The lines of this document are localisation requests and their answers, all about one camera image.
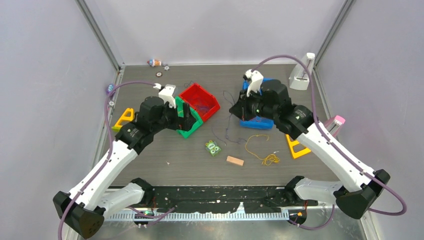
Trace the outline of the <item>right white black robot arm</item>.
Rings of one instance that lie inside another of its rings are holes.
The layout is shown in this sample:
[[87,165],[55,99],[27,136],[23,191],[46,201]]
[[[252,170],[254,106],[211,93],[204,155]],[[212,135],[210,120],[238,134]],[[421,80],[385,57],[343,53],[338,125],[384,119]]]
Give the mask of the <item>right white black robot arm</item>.
[[363,170],[356,169],[340,152],[344,147],[321,122],[315,124],[311,110],[292,103],[287,87],[279,80],[265,81],[259,90],[259,93],[241,90],[229,112],[244,121],[255,117],[272,120],[280,132],[310,149],[339,179],[320,181],[296,176],[285,186],[287,202],[291,205],[299,205],[303,200],[324,202],[336,205],[353,219],[360,219],[383,191],[383,187],[366,174],[384,184],[388,183],[390,175],[383,169],[366,167],[346,151],[345,155]]

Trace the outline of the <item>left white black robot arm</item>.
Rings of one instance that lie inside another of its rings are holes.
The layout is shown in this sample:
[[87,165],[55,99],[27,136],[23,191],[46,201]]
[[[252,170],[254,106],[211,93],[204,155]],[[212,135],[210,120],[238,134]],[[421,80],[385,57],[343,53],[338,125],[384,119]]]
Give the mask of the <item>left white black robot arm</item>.
[[190,105],[182,102],[180,107],[182,116],[178,115],[177,107],[160,97],[147,97],[134,120],[121,127],[109,150],[89,174],[69,192],[58,191],[53,197],[60,225],[67,225],[82,238],[89,239],[111,215],[131,205],[152,204],[154,188],[139,177],[114,193],[104,193],[119,173],[153,142],[155,134],[165,129],[192,128],[196,119]]

